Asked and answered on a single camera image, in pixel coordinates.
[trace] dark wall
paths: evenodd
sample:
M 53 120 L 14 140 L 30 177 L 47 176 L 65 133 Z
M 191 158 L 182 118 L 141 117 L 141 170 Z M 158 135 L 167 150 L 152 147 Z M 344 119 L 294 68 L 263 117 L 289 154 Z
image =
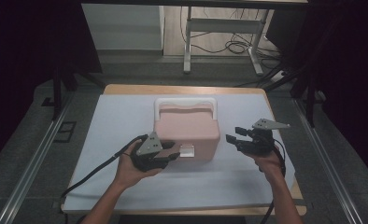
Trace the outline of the dark wall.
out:
M 368 2 L 345 2 L 342 20 L 313 70 L 318 70 L 317 88 L 327 97 L 324 111 L 368 166 Z M 307 61 L 337 13 L 278 11 L 267 37 L 283 50 L 286 65 L 298 68 Z
M 368 5 L 348 7 L 318 67 L 324 111 L 368 166 Z
M 57 64 L 101 72 L 80 3 L 0 0 L 0 150 Z

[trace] white handle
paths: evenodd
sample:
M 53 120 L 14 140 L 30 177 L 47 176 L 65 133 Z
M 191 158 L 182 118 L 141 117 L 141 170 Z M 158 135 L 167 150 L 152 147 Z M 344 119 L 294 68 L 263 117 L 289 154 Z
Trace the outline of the white handle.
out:
M 217 100 L 211 97 L 207 98 L 159 98 L 154 102 L 154 116 L 155 120 L 160 120 L 160 105 L 199 105 L 212 104 L 213 105 L 213 119 L 217 119 Z

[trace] white sheet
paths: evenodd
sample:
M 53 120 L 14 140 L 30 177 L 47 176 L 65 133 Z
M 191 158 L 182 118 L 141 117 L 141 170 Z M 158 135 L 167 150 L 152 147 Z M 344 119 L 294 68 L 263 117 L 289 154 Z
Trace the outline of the white sheet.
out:
M 141 180 L 120 197 L 116 210 L 177 210 L 268 204 L 272 192 L 251 158 L 225 141 L 234 127 L 251 128 L 258 119 L 273 119 L 261 94 L 101 95 L 78 160 L 72 183 L 109 159 L 134 137 L 152 132 L 153 103 L 161 97 L 214 97 L 218 101 L 221 140 L 213 161 L 172 161 L 160 174 Z M 278 131 L 274 138 L 280 141 Z M 66 213 L 89 211 L 112 181 L 118 160 L 68 194 Z M 286 157 L 288 186 L 294 168 Z

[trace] person's left hand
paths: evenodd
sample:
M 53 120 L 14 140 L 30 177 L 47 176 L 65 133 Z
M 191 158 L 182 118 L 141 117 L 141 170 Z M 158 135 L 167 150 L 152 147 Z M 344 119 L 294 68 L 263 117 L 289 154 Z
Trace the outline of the person's left hand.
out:
M 134 146 L 140 142 L 141 140 L 137 140 L 136 142 L 131 144 L 128 147 L 128 149 L 126 149 L 126 151 L 120 156 L 120 162 L 118 164 L 117 173 L 113 181 L 114 185 L 118 185 L 122 188 L 127 189 L 137 184 L 141 179 L 149 176 L 154 176 L 162 170 L 162 169 L 153 169 L 147 172 L 142 172 L 134 167 L 129 155 L 131 155 Z

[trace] hand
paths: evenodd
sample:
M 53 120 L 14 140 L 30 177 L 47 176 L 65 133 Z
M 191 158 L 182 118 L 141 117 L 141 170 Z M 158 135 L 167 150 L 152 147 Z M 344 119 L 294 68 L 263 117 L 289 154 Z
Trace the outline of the hand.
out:
M 132 160 L 129 157 L 131 155 L 134 146 L 140 143 L 141 140 L 137 140 L 131 144 L 128 149 L 120 156 L 120 162 L 118 164 L 117 173 L 115 175 L 113 185 L 120 186 L 121 188 L 129 188 L 137 184 L 141 179 L 158 174 L 162 169 L 153 169 L 147 172 L 137 170 L 132 164 Z
M 283 177 L 281 173 L 280 161 L 274 151 L 270 152 L 266 156 L 256 156 L 253 154 L 243 153 L 246 156 L 254 159 L 256 164 L 265 173 L 266 179 L 271 182 L 274 177 Z

